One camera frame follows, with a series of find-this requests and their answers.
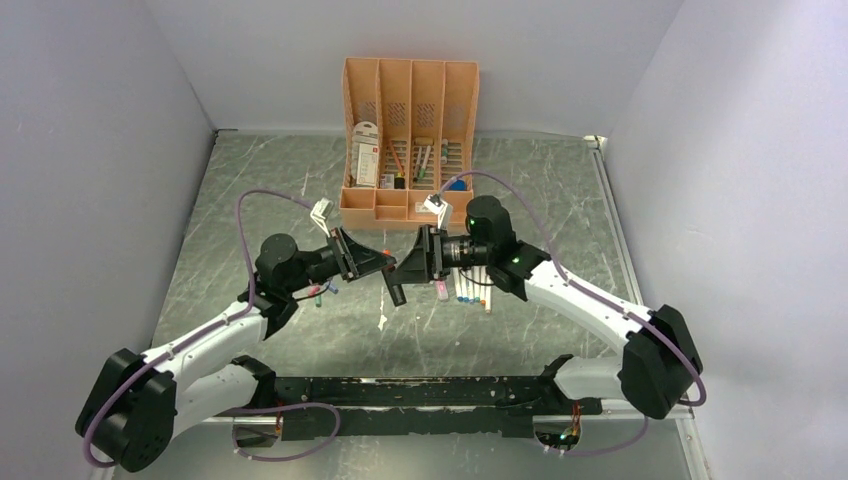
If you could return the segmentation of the orange black highlighter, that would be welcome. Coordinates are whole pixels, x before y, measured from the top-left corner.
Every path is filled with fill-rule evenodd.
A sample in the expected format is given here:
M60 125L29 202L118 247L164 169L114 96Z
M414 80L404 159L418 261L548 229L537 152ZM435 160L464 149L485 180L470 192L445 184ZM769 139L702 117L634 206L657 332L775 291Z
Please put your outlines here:
M386 286L390 299L395 307L400 307L407 303L406 295L400 284L387 283Z

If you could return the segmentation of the pink highlighter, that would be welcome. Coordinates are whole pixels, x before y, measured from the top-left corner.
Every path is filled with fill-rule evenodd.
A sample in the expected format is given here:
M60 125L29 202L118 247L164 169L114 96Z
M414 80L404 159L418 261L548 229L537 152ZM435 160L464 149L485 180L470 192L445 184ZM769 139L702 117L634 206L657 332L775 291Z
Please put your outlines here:
M436 286L439 300L442 302L448 302L451 296L447 283L445 281L437 281Z

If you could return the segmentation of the white pen green cap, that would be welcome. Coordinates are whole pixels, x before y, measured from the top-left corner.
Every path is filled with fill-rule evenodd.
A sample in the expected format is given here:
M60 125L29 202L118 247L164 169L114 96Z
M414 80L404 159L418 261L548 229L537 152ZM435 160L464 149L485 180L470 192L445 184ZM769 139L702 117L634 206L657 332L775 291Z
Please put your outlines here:
M464 301L464 294L463 294L463 290L462 290L461 276L460 276L460 274L458 273L457 270L452 271L452 276L453 276L454 289L455 289L457 301L462 303Z

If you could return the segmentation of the white pen blue cap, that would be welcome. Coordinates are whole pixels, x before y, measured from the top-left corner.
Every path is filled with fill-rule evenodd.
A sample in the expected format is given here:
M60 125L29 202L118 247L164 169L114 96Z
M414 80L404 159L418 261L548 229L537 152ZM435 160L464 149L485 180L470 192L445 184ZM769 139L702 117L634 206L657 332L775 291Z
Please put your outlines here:
M471 282L472 282L471 289L472 289L472 293L473 293L473 302L478 303L479 300L480 300L480 294L479 294L479 285L478 285L479 277L478 277L478 268L477 267L472 268L471 273L470 273L470 277L471 277Z

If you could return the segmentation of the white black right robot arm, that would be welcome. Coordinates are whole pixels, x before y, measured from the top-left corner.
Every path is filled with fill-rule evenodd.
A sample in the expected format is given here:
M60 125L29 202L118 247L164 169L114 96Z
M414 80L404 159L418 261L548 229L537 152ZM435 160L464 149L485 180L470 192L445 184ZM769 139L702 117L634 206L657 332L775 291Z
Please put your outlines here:
M480 267L498 290L571 319L614 353L554 367L539 389L548 412L565 413L584 398L616 399L663 419L675 406L691 405L686 393L703 385L703 363L679 310L632 303L566 270L550 253L517 238L510 213L493 196L469 202L465 227L464 235L420 227L407 256L384 271L395 305L405 303L406 285Z

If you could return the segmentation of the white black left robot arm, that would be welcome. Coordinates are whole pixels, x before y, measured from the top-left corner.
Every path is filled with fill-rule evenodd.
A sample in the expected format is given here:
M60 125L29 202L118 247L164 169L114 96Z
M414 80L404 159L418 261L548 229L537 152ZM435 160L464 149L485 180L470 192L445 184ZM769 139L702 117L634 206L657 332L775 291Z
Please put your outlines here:
M261 416L289 410L276 374L244 355L280 331L297 312L296 293L333 278L353 281L390 271L390 254L331 230L325 246L302 250L275 234L248 261L248 287L213 319L176 340L135 353L121 349L104 363L75 424L94 467L137 472L185 430L221 413Z

